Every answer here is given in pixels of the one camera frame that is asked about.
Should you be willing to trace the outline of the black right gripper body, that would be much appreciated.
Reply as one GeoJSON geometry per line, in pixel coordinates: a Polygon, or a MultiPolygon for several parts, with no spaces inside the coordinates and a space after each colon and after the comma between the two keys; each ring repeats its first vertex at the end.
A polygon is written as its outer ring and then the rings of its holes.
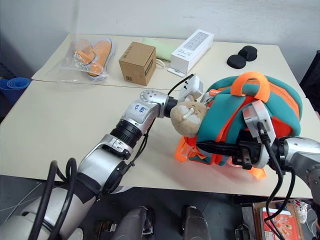
{"type": "Polygon", "coordinates": [[[262,144],[253,138],[248,130],[241,130],[235,146],[236,154],[232,157],[232,163],[245,170],[251,170],[260,158],[262,144]]]}

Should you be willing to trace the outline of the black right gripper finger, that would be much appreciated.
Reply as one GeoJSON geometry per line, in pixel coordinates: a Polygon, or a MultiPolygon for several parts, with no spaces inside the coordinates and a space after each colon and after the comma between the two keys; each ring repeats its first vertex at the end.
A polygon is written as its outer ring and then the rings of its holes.
{"type": "Polygon", "coordinates": [[[216,155],[239,157],[241,154],[240,148],[236,144],[215,142],[215,141],[203,141],[196,144],[197,148],[216,155]]]}

